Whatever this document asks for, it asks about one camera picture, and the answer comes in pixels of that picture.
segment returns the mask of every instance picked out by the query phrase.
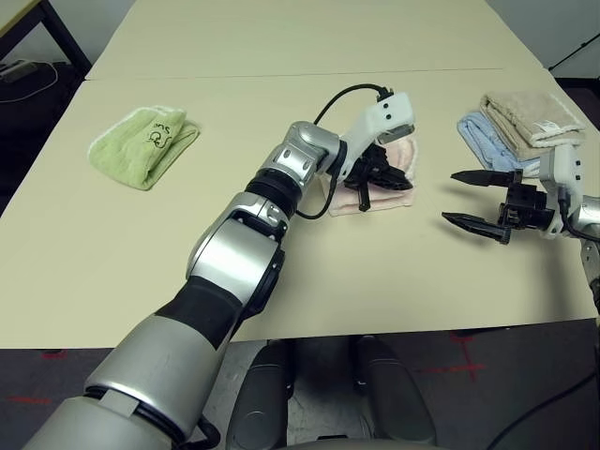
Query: green towel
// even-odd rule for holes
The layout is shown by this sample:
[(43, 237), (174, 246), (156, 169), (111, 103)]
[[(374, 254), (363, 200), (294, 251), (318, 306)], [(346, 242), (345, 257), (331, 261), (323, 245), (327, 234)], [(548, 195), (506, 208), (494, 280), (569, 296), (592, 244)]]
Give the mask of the green towel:
[(89, 159), (113, 180), (147, 190), (199, 134), (183, 110), (139, 108), (92, 142)]

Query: pink towel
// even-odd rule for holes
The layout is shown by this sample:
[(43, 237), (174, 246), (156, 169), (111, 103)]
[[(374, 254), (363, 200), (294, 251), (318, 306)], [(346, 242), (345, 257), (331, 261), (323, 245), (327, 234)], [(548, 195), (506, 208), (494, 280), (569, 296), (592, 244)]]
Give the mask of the pink towel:
[[(414, 166), (417, 160), (418, 148), (413, 134), (382, 145), (382, 147), (385, 148), (387, 162), (390, 166), (404, 171), (406, 177), (414, 185)], [(329, 179), (329, 176), (321, 177), (321, 186), (325, 197), (329, 192)], [(410, 206), (414, 201), (414, 187), (408, 190), (388, 190), (369, 184), (368, 195), (371, 201), (371, 208), (368, 211)], [(343, 184), (338, 185), (329, 206), (329, 214), (342, 216), (356, 213), (360, 213), (358, 209), (358, 192), (348, 189)]]

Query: black cable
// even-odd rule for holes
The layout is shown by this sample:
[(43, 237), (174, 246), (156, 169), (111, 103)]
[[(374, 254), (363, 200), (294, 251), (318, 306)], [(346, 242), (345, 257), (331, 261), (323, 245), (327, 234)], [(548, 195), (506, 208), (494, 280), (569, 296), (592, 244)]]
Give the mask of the black cable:
[(592, 42), (594, 42), (595, 40), (597, 40), (598, 38), (600, 38), (600, 33), (598, 33), (596, 36), (592, 37), (590, 40), (583, 42), (581, 45), (579, 45), (579, 48), (570, 52), (569, 54), (567, 54), (561, 61), (559, 61), (558, 63), (556, 63), (554, 66), (550, 66), (548, 67), (548, 71), (554, 70), (555, 68), (557, 68), (560, 64), (562, 64), (564, 61), (566, 61), (567, 59), (569, 59), (571, 56), (573, 56), (575, 53), (579, 53), (580, 51), (582, 51), (583, 49), (585, 49), (588, 45), (590, 45)]
[(331, 180), (329, 180), (329, 192), (327, 193), (327, 200), (325, 200), (325, 205), (317, 214), (311, 216), (309, 214), (305, 214), (301, 211), (296, 211), (296, 214), (301, 218), (307, 218), (308, 220), (315, 220), (320, 218), (323, 214), (327, 212), (329, 209), (329, 205), (334, 198), (334, 194), (336, 193), (336, 186), (338, 185), (339, 173), (341, 172), (341, 168), (344, 165), (344, 161), (346, 160), (346, 154), (348, 150), (345, 145), (339, 147), (339, 153), (337, 154), (337, 160), (339, 160), (339, 164), (334, 169), (331, 174)]
[(543, 401), (542, 403), (538, 404), (537, 406), (534, 406), (533, 408), (531, 408), (530, 410), (528, 410), (527, 412), (522, 414), (518, 419), (514, 420), (511, 424), (509, 424), (508, 427), (506, 427), (500, 433), (498, 433), (498, 436), (496, 436), (494, 438), (494, 440), (486, 447), (486, 450), (492, 450), (492, 449), (496, 448), (496, 446), (500, 443), (500, 441), (502, 439), (504, 439), (508, 433), (510, 433), (513, 429), (515, 429), (523, 421), (525, 421), (526, 419), (528, 419), (535, 413), (543, 410), (544, 408), (551, 405), (555, 401), (558, 401), (562, 398), (570, 396), (571, 394), (573, 394), (574, 392), (576, 392), (577, 390), (579, 390), (583, 386), (585, 386), (587, 383), (589, 383), (591, 380), (593, 380), (595, 378), (595, 376), (596, 376), (596, 370), (594, 370), (591, 374), (589, 374), (588, 376), (583, 378), (581, 381), (575, 383), (568, 389), (565, 389), (560, 394), (550, 397), (548, 400)]
[(586, 234), (585, 232), (580, 232), (576, 230), (573, 227), (573, 225), (571, 225), (571, 222), (569, 222), (569, 199), (564, 187), (559, 187), (558, 203), (559, 211), (561, 213), (562, 225), (568, 232), (573, 234), (575, 237), (578, 237), (579, 239), (600, 243), (599, 237), (592, 236), (591, 234)]
[(325, 113), (327, 113), (327, 111), (329, 110), (329, 108), (331, 108), (334, 105), (334, 103), (336, 103), (340, 98), (344, 97), (346, 94), (352, 91), (358, 91), (359, 89), (372, 89), (374, 91), (377, 91), (377, 93), (382, 97), (385, 97), (389, 94), (389, 91), (385, 87), (378, 86), (377, 84), (371, 84), (369, 82), (355, 84), (354, 86), (347, 87), (346, 89), (339, 91), (333, 96), (331, 100), (329, 100), (329, 102), (327, 102), (327, 104), (324, 106), (321, 112), (319, 112), (319, 115), (317, 115), (317, 118), (314, 120), (313, 124), (318, 125), (319, 122), (321, 122), (321, 119), (323, 119)]
[[(344, 97), (346, 94), (348, 94), (352, 91), (358, 91), (359, 89), (372, 89), (374, 91), (377, 91), (378, 101), (383, 98), (388, 98), (393, 94), (393, 92), (391, 90), (388, 90), (386, 87), (378, 86), (377, 84), (371, 84), (368, 82), (349, 86), (346, 89), (339, 91), (337, 94), (335, 94), (331, 98), (331, 100), (329, 100), (327, 102), (327, 104), (323, 107), (321, 112), (319, 112), (319, 114), (317, 115), (317, 118), (313, 121), (313, 124), (318, 125), (319, 122), (321, 122), (321, 119), (323, 119), (323, 116), (327, 113), (327, 111), (329, 111), (329, 108), (331, 108), (334, 105), (334, 103), (336, 103), (336, 101), (338, 101), (340, 98)], [(296, 211), (296, 214), (298, 216), (300, 216), (301, 218), (306, 218), (308, 220), (314, 220), (314, 219), (322, 217), (323, 214), (325, 214), (327, 212), (327, 210), (329, 209), (329, 205), (331, 204), (331, 201), (334, 198), (334, 194), (336, 193), (336, 186), (338, 185), (338, 178), (339, 178), (339, 173), (341, 171), (341, 166), (343, 165), (344, 160), (346, 159), (345, 152), (346, 152), (346, 149), (344, 149), (344, 155), (339, 163), (339, 168), (336, 169), (334, 171), (334, 173), (331, 174), (331, 181), (329, 182), (329, 192), (327, 193), (327, 199), (325, 200), (325, 205), (323, 206), (322, 210), (319, 211), (315, 215), (305, 214), (302, 211)]]

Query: wall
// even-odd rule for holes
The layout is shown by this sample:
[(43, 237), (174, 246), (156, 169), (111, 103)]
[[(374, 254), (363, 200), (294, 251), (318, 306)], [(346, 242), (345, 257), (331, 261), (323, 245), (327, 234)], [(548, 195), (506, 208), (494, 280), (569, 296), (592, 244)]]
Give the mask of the wall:
[[(552, 66), (600, 33), (600, 0), (487, 0), (519, 39)], [(552, 70), (555, 77), (600, 77), (600, 38)]]
[[(51, 3), (93, 64), (108, 44), (114, 30), (123, 21), (134, 1), (51, 0)], [(35, 61), (66, 60), (66, 57), (43, 25), (34, 28), (6, 56), (5, 61), (13, 61), (19, 58)]]

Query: beige towel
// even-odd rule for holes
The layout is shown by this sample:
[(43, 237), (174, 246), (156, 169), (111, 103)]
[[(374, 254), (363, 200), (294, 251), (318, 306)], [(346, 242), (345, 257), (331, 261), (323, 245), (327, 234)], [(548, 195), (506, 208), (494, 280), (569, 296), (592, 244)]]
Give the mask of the beige towel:
[(584, 125), (547, 92), (489, 92), (481, 111), (519, 161), (537, 158), (564, 143), (581, 144)]

